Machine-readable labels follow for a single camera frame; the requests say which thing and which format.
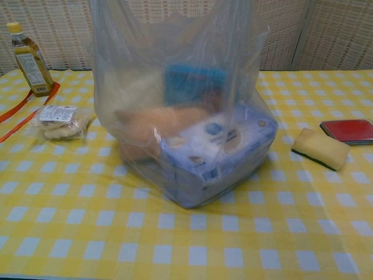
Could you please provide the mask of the transparent plastic bag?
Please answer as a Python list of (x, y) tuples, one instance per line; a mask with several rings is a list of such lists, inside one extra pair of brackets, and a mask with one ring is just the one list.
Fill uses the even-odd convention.
[[(201, 107), (210, 112), (209, 118), (217, 113), (230, 117), (236, 106), (245, 105), (274, 118), (256, 89), (259, 54), (268, 27), (255, 13), (252, 0), (215, 0), (201, 17), (173, 13), (158, 23), (141, 22), (126, 0), (91, 0), (90, 11), (94, 110), (117, 142), (124, 133), (116, 110)], [(221, 109), (202, 104), (166, 105), (164, 74), (173, 64), (226, 71)], [(170, 197), (161, 152), (157, 159), (123, 162)]]

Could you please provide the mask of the orange-brown bread loaf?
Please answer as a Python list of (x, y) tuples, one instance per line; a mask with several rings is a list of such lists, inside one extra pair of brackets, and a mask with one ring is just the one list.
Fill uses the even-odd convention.
[(139, 111), (116, 110), (115, 116), (123, 132), (118, 140), (119, 154), (125, 162), (157, 159), (159, 142), (173, 137), (210, 116), (201, 107), (153, 107)]

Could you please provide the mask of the blue white tissue pack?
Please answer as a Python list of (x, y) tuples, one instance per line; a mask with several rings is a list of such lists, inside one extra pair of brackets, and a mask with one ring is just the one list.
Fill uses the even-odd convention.
[(277, 121), (245, 105), (217, 113), (160, 142), (165, 188), (184, 208), (203, 205), (249, 177), (275, 139)]

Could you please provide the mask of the blue box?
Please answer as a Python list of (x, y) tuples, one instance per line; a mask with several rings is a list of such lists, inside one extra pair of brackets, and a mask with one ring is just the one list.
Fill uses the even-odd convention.
[(227, 72), (218, 68), (204, 68), (173, 64), (164, 74), (164, 102), (168, 106), (202, 104), (221, 109)]

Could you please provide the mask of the clear wrapped snack pack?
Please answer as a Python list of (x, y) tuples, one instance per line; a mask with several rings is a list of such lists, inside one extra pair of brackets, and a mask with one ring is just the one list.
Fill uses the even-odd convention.
[(93, 118), (89, 108), (45, 105), (31, 118), (27, 134), (52, 141), (84, 138)]

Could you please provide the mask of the yellow sponge with dark base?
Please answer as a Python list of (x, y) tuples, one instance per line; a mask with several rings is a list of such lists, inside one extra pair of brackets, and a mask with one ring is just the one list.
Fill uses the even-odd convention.
[(291, 150), (338, 171), (344, 165), (350, 147), (325, 134), (303, 128)]

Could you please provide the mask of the yellow white checked tablecloth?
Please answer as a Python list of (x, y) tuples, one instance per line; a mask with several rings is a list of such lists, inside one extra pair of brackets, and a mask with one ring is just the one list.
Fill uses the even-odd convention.
[(183, 209), (131, 173), (98, 121), (0, 143), (0, 277), (373, 280), (373, 145), (334, 172), (291, 151), (324, 120), (373, 120), (373, 70), (262, 72), (279, 123), (257, 174)]

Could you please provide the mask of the red flat case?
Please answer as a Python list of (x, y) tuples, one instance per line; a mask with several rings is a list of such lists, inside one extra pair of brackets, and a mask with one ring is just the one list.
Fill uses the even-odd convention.
[(369, 119), (322, 121), (323, 132), (348, 145), (373, 144), (373, 121)]

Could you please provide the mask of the oil bottle with yellow cap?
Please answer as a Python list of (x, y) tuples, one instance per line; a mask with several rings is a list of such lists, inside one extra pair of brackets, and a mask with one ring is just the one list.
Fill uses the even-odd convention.
[(49, 96), (53, 90), (54, 81), (38, 45), (25, 35), (20, 23), (9, 22), (6, 26), (12, 36), (16, 62), (32, 93), (37, 97)]

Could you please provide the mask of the beige woven folding screen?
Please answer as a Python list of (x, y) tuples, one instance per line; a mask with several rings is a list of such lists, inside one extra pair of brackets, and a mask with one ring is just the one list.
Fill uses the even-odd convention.
[[(373, 0), (252, 0), (269, 26), (261, 69), (373, 69)], [(50, 69), (87, 70), (89, 0), (0, 0), (0, 76), (17, 68), (6, 24), (19, 22)]]

